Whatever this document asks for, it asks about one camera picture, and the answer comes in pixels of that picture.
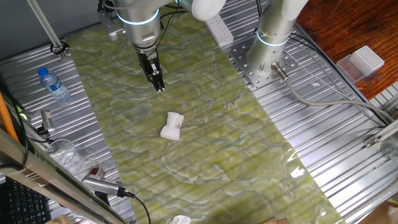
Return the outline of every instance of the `green marble surface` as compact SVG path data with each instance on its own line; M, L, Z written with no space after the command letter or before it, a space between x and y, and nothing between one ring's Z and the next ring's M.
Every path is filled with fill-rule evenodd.
M67 42L121 179L153 223L176 215L192 223L341 220L204 23L189 14L171 20L159 47L161 94L123 35L111 42L98 25ZM159 135L168 111L185 116L180 141Z

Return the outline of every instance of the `mounting plate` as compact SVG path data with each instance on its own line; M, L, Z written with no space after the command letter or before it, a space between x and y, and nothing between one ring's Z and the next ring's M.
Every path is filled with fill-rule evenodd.
M231 48L231 55L235 58L238 68L243 71L245 76L248 77L250 82L256 87L264 86L270 82L273 82L274 80L279 79L280 76L276 74L276 72L268 75L256 75L254 70L248 66L246 61L246 52L250 49L252 44L253 40L248 40ZM282 60L279 62L279 65L286 72L286 74L293 72L298 66L296 61L290 58L285 52L282 53Z

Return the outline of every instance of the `metal rod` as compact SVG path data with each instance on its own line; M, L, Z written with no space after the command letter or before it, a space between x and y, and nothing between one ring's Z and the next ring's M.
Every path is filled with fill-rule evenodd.
M39 4L37 4L36 0L26 0L27 3L29 4L30 8L36 15L37 19L39 20L40 24L42 25L44 31L50 38L51 42L56 48L62 48L62 44L60 42L60 39L58 39L57 35L55 34L54 30L52 29L49 21L45 17L42 9L40 8Z

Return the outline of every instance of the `white object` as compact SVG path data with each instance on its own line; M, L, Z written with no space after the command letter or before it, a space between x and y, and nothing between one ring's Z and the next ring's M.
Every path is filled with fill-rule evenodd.
M299 16L308 0L284 0L282 5L282 16L291 21Z
M384 61L368 46L355 51L349 60L365 77L379 70L384 65Z
M226 0L193 0L192 15L200 21L215 17L223 8Z
M234 36L231 31L229 31L220 15L217 14L215 17L205 21L205 24L220 47L234 41Z
M160 136L162 138L166 138L173 141L180 140L180 128L182 125L182 121L184 120L184 116L174 112L167 113L167 123L162 128L160 132Z
M311 85L314 86L314 87L318 87L318 86L320 86L321 84L315 82L315 83L311 83Z
M169 222L169 224L189 224L191 221L192 219L190 217L186 217L185 215L177 215L171 222Z

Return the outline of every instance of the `bottle cap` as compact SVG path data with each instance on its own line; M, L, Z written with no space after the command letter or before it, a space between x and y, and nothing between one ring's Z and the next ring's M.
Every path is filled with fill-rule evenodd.
M49 71L46 68L39 68L39 70L37 71L37 73L41 76L41 77L46 77L49 74Z

